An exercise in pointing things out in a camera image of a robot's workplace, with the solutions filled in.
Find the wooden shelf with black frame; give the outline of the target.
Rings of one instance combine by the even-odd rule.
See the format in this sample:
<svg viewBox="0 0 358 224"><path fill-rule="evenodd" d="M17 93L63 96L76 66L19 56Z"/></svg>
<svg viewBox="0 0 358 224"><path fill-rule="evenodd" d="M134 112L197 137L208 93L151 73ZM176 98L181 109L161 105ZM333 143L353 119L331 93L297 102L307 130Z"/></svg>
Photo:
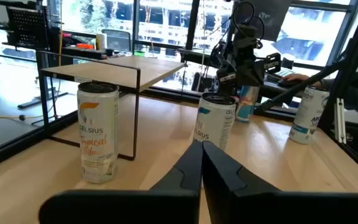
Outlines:
<svg viewBox="0 0 358 224"><path fill-rule="evenodd" d="M74 82L77 78L115 84L125 93L135 95L132 155L118 157L133 161L137 154L137 128L140 93L160 80L182 69L185 64L136 55L104 60L82 58L85 63L39 69L39 77L51 77Z"/></svg>

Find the person's hand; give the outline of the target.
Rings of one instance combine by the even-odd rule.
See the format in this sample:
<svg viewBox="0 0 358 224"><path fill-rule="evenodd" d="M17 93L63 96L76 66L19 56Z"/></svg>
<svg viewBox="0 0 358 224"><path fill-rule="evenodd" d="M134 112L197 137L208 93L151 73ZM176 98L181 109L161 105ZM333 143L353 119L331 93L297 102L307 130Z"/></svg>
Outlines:
<svg viewBox="0 0 358 224"><path fill-rule="evenodd" d="M292 74L284 76L283 79L286 81L294 81L294 80L295 81L304 81L304 80L309 79L309 76L303 75L300 73L292 73ZM316 83L313 84L313 86L322 87L322 82L317 81Z"/></svg>

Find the blue Red Bull can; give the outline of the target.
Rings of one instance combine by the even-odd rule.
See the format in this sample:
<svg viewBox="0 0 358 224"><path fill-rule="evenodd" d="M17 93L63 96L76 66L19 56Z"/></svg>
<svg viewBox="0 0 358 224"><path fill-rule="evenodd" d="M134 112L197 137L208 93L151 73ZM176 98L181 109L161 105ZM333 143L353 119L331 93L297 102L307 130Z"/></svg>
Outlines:
<svg viewBox="0 0 358 224"><path fill-rule="evenodd" d="M259 86L243 86L239 95L239 102L236 109L236 120L248 123L253 115L254 106L259 94Z"/></svg>

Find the black tripod stand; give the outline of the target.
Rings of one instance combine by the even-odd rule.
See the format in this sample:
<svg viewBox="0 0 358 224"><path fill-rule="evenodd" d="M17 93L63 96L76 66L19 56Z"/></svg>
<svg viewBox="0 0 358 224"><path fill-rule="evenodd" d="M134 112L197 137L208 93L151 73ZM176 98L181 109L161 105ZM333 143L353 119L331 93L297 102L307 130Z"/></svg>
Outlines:
<svg viewBox="0 0 358 224"><path fill-rule="evenodd" d="M53 84L54 78L48 78L41 75L40 70L48 68L50 65L57 65L57 58L50 56L48 52L43 50L35 51L35 59L37 65L37 84L40 90L39 96L35 96L33 100L17 105L19 110L30 108L31 106L41 105L48 100L57 100L59 97L68 95L68 92L61 91L58 87Z"/></svg>

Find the white Celsius Tropical Vibe can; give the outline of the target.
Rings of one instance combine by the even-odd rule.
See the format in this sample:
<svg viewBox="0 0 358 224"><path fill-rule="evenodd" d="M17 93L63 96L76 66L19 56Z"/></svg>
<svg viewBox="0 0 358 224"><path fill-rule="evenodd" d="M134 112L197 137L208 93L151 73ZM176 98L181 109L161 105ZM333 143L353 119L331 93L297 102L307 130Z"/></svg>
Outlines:
<svg viewBox="0 0 358 224"><path fill-rule="evenodd" d="M84 82L76 96L83 178L107 182L114 177L118 156L119 87Z"/></svg>

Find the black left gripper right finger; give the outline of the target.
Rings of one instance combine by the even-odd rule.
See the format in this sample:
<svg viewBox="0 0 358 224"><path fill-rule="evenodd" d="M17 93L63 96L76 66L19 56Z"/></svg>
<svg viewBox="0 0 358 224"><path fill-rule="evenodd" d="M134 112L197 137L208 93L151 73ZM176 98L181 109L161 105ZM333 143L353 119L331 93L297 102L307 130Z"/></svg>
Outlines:
<svg viewBox="0 0 358 224"><path fill-rule="evenodd" d="M208 141L203 183L212 224L358 224L358 194L282 191Z"/></svg>

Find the grey mesh office chair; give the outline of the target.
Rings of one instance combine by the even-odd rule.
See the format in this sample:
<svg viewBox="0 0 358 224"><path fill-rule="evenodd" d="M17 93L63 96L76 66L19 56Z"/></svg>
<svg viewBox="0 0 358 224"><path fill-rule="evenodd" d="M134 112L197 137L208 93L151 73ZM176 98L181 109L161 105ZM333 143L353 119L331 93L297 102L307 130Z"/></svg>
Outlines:
<svg viewBox="0 0 358 224"><path fill-rule="evenodd" d="M101 32L106 34L106 43L108 49L120 52L131 51L131 34L123 30L102 29Z"/></svg>

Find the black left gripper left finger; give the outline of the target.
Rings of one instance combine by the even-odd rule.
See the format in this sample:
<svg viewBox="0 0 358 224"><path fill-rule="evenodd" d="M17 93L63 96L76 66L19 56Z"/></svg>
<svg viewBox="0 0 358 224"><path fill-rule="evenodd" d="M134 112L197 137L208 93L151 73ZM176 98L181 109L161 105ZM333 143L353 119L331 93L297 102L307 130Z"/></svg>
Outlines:
<svg viewBox="0 0 358 224"><path fill-rule="evenodd" d="M46 200L40 224L198 224L203 147L195 141L148 190L67 190Z"/></svg>

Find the white aluminium bracket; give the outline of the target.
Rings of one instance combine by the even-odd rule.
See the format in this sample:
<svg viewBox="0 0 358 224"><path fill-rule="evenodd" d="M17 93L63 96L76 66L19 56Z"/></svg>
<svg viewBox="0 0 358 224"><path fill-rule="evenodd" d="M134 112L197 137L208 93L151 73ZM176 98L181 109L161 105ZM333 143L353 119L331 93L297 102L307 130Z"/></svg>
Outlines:
<svg viewBox="0 0 358 224"><path fill-rule="evenodd" d="M346 144L346 120L344 117L344 100L342 98L336 98L334 107L334 130L336 140L339 143Z"/></svg>

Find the black monitor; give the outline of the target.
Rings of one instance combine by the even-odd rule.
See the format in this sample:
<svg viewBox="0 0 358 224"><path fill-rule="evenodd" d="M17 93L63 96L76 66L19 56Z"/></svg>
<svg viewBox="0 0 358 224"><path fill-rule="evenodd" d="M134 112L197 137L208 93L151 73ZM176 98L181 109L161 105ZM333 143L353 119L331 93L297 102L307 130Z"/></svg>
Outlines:
<svg viewBox="0 0 358 224"><path fill-rule="evenodd" d="M276 41L291 0L249 0L255 7L250 25L257 28L256 36Z"/></svg>

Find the white paper cup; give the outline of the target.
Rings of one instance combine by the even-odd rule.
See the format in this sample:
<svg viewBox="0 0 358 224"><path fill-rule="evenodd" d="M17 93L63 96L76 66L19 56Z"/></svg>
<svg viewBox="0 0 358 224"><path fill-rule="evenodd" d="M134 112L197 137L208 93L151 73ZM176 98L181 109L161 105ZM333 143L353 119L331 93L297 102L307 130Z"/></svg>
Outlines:
<svg viewBox="0 0 358 224"><path fill-rule="evenodd" d="M106 50L107 48L107 35L104 33L96 34L96 48L98 50Z"/></svg>

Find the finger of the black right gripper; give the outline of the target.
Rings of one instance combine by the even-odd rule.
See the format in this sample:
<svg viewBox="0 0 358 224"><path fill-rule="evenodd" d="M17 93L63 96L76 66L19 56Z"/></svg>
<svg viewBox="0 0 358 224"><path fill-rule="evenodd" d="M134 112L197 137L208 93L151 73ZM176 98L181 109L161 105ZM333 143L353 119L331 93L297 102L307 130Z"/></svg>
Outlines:
<svg viewBox="0 0 358 224"><path fill-rule="evenodd" d="M274 53L267 55L264 58L264 69L267 73L273 74L281 70L281 55L279 53Z"/></svg>
<svg viewBox="0 0 358 224"><path fill-rule="evenodd" d="M221 67L216 72L217 92L235 93L237 90L236 71L231 65Z"/></svg>

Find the black perforated panel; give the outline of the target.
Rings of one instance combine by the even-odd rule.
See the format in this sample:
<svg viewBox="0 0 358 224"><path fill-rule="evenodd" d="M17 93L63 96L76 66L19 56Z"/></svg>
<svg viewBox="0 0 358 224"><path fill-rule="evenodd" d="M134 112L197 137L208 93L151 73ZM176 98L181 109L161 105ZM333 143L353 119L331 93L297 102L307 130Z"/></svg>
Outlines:
<svg viewBox="0 0 358 224"><path fill-rule="evenodd" d="M47 13L42 0L0 0L0 6L6 7L9 19L4 25L8 45L35 50L48 48Z"/></svg>

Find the black window frame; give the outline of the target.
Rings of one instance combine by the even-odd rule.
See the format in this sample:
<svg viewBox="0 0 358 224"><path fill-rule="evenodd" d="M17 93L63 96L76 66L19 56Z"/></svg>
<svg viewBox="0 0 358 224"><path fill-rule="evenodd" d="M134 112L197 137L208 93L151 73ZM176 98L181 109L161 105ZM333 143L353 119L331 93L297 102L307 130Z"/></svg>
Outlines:
<svg viewBox="0 0 358 224"><path fill-rule="evenodd" d="M85 37L102 29L131 34L132 49L178 57L181 48L208 52L250 21L249 0L43 0L55 25ZM262 40L258 57L279 53L302 68L331 63L351 29L358 0L291 0L276 41Z"/></svg>

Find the white Celsius Arctic Vibe can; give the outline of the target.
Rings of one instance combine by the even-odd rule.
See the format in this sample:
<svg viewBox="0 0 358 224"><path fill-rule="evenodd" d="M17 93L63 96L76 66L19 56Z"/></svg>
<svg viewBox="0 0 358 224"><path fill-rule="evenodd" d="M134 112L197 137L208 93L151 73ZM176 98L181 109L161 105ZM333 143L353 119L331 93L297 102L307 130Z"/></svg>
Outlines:
<svg viewBox="0 0 358 224"><path fill-rule="evenodd" d="M235 109L234 98L220 93L203 93L198 104L193 139L211 141L225 151L235 119Z"/></svg>
<svg viewBox="0 0 358 224"><path fill-rule="evenodd" d="M318 126L330 92L324 88L307 86L296 112L289 138L300 144L309 144Z"/></svg>

